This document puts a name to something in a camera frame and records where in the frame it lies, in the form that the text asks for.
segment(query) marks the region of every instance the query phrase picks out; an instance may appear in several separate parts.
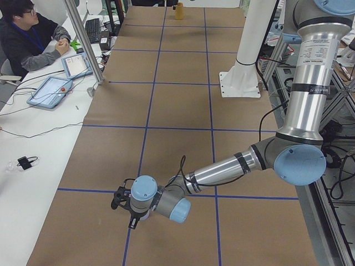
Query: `white table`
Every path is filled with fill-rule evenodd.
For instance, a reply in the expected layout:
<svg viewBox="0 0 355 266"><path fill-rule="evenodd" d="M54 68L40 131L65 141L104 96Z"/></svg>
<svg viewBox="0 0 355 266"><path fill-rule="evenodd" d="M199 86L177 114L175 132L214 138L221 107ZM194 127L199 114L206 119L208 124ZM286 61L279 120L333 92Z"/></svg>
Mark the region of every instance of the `white table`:
<svg viewBox="0 0 355 266"><path fill-rule="evenodd" d="M103 16L89 16L88 19ZM69 19L63 24L72 38L75 33ZM53 50L55 42L47 49ZM99 44L92 45L95 55L101 55ZM73 48L64 56L75 54ZM58 59L53 65L28 73L25 80L62 70ZM64 73L56 74L65 77ZM26 82L24 86L37 88L47 76ZM15 114L0 116L0 126L9 132L32 136L55 127L82 122L92 101L87 88L97 86L94 76L74 81L73 93L68 94L54 110L29 108ZM33 90L20 90L18 93ZM29 94L14 98L0 114L29 105ZM81 126L70 126L31 139L16 137L0 131L0 265L24 266L37 241L69 156ZM23 156L38 156L39 163L23 172L6 170L10 160Z"/></svg>

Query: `blue lanyard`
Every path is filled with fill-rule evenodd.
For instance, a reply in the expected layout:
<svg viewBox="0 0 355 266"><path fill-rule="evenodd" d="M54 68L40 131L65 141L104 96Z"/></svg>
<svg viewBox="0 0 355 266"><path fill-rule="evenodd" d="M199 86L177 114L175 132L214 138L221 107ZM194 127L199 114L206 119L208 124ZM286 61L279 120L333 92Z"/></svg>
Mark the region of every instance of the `blue lanyard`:
<svg viewBox="0 0 355 266"><path fill-rule="evenodd" d="M44 51L43 44L40 41L39 36L33 27L31 27L31 29L32 29L32 32L35 35L37 41L34 40L30 35L28 35L27 32L25 32L23 29L19 28L19 26L17 26L15 23L12 22L11 24L12 24L12 26L15 27L15 29L17 29L19 32L21 32L27 39L29 39L35 46L37 46L41 52Z"/></svg>

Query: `robotic arm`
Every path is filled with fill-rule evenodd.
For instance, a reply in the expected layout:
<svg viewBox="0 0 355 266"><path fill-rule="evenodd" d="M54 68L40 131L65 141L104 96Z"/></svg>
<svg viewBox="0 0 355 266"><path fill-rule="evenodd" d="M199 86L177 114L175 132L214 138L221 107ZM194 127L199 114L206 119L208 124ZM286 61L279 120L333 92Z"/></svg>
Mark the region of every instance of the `robotic arm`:
<svg viewBox="0 0 355 266"><path fill-rule="evenodd" d="M119 187L111 207L130 211L132 229L148 210L182 223L191 205L187 195L232 182L253 170L272 168L296 186L318 180L326 168L320 150L323 139L318 133L322 110L338 46L351 30L354 13L353 0L287 0L285 31L288 35L298 33L302 44L285 122L276 135L186 175L182 162L181 175L165 186L158 186L150 176L140 176L131 189L125 188L125 183Z"/></svg>

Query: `hand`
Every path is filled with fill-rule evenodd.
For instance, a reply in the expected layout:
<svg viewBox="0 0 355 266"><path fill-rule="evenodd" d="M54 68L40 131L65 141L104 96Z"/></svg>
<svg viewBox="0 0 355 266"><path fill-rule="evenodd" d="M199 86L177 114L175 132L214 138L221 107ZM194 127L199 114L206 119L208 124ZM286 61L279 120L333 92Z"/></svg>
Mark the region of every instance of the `hand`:
<svg viewBox="0 0 355 266"><path fill-rule="evenodd" d="M68 42L68 39L67 39L67 38L60 39L60 40L58 41L58 43L60 43L60 44L63 44L64 42L66 42L66 43L68 43L68 44L69 44L69 42Z"/></svg>
<svg viewBox="0 0 355 266"><path fill-rule="evenodd" d="M59 42L55 44L55 49L60 53L60 55L65 54L69 50L68 40L67 41L64 41L64 39L59 40Z"/></svg>

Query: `table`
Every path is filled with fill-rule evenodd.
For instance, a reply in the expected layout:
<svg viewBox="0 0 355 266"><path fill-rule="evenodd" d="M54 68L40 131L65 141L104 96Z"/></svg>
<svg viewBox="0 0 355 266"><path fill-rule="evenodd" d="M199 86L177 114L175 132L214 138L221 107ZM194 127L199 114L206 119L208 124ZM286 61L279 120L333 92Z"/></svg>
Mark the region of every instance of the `table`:
<svg viewBox="0 0 355 266"><path fill-rule="evenodd" d="M295 188L272 170L188 197L184 224L153 212L128 230L129 212L110 208L125 178L164 185L182 155L190 172L246 150L272 109L265 91L221 96L242 10L184 11L128 10L28 266L317 264ZM266 120L263 138L276 129Z"/></svg>
<svg viewBox="0 0 355 266"><path fill-rule="evenodd" d="M89 16L88 19L96 17L101 21L108 20L107 16ZM70 19L65 21L63 27L72 38L75 37ZM52 41L46 50L53 50L54 45L55 41ZM101 55L99 44L92 47L95 55ZM72 54L75 51L70 48L63 56ZM41 70L28 73L24 81L57 70L63 70L60 59ZM54 75L65 77L64 73ZM28 81L24 86L37 88L46 77ZM82 122L92 101L87 88L97 84L92 75L75 80L73 86L76 84L73 93L68 94L54 110L29 108L4 115L29 106L26 104L29 94L11 97L8 103L14 100L14 104L6 105L0 112L4 115L0 116L0 126L15 134L32 136L55 127ZM18 93L26 91L32 90L24 89ZM26 265L80 128L80 124L68 126L31 139L0 131L0 265ZM7 171L10 160L23 156L38 156L39 162L23 172Z"/></svg>

